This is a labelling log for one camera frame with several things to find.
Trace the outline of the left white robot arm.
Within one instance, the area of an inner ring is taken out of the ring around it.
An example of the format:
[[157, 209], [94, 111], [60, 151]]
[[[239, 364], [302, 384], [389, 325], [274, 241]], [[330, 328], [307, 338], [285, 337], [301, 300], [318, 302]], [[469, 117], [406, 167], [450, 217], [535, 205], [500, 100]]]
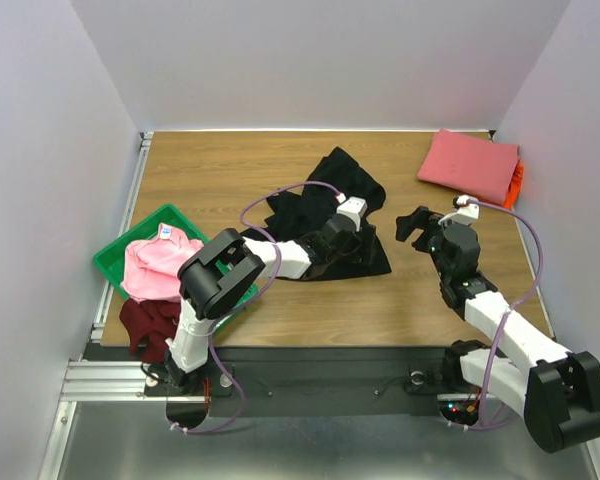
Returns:
[[255, 298], [243, 297], [259, 278], [315, 281], [341, 263], [367, 266], [377, 253], [376, 227], [335, 214], [318, 230], [277, 241], [265, 229], [260, 240], [233, 228], [221, 231], [180, 267], [180, 317], [167, 340], [164, 371], [179, 393], [195, 392], [202, 382], [216, 325]]

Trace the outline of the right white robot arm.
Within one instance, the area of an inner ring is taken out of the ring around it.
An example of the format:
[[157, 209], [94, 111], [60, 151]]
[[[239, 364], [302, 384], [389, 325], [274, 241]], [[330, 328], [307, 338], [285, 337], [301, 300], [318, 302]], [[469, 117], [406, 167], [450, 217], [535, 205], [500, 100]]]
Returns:
[[496, 397], [546, 452], [600, 438], [600, 362], [543, 334], [482, 274], [472, 227], [481, 205], [460, 196], [450, 214], [420, 206], [396, 219], [397, 240], [420, 233], [412, 245], [431, 257], [445, 304], [491, 341], [454, 343], [440, 366], [441, 381], [452, 390], [474, 385]]

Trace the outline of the black t shirt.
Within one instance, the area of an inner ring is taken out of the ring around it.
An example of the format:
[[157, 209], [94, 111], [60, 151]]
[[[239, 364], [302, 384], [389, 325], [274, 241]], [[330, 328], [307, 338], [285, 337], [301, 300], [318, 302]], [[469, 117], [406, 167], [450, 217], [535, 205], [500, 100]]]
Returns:
[[[328, 183], [347, 196], [362, 198], [367, 214], [380, 210], [386, 200], [384, 187], [345, 150], [336, 147], [322, 158], [308, 177], [311, 182]], [[300, 193], [282, 192], [267, 199], [272, 214], [264, 229], [278, 241], [295, 240], [324, 225], [336, 212], [335, 194], [326, 187], [306, 186]], [[369, 262], [342, 259], [317, 275], [317, 281], [334, 281], [387, 275], [392, 272], [389, 259], [378, 238], [373, 241]]]

